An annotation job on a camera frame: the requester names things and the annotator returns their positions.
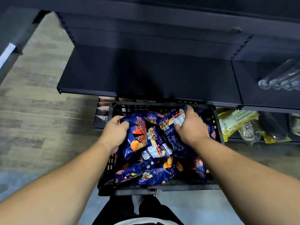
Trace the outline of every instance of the forearm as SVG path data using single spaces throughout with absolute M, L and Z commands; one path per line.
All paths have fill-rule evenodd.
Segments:
M 3 224 L 77 224 L 110 156 L 97 142 L 0 203 Z
M 300 181 L 205 138 L 194 147 L 245 224 L 296 224 Z

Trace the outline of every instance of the black pants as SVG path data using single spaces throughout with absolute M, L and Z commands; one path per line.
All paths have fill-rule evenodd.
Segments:
M 162 205 L 153 195 L 144 196 L 139 207 L 139 212 L 139 215 L 134 213 L 131 196 L 111 196 L 93 222 L 93 225 L 113 225 L 124 220 L 140 217 L 171 220 L 179 225 L 184 225 L 167 206 Z

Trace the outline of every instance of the hand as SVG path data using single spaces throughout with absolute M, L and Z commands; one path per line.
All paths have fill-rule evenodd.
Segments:
M 209 138 L 207 125 L 189 105 L 182 126 L 175 124 L 174 128 L 180 139 L 192 148 L 196 147 L 199 140 Z
M 118 147 L 121 143 L 123 143 L 127 130 L 129 128 L 128 121 L 123 121 L 119 124 L 119 120 L 123 116 L 115 116 L 113 117 L 105 126 L 99 143 L 103 144 L 110 154 L 114 154 L 117 152 Z

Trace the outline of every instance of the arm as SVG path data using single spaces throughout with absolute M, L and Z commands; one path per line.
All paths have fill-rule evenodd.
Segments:
M 220 185 L 245 224 L 298 224 L 300 181 L 248 159 L 216 142 L 207 126 L 188 106 L 182 126 L 175 126 Z
M 100 139 L 66 165 L 39 177 L 0 203 L 1 224 L 77 224 L 128 122 L 110 120 Z

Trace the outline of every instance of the wooden floor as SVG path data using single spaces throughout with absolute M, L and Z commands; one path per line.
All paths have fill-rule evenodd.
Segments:
M 90 147 L 97 96 L 59 94 L 73 44 L 48 14 L 0 86 L 0 170 L 45 172 Z

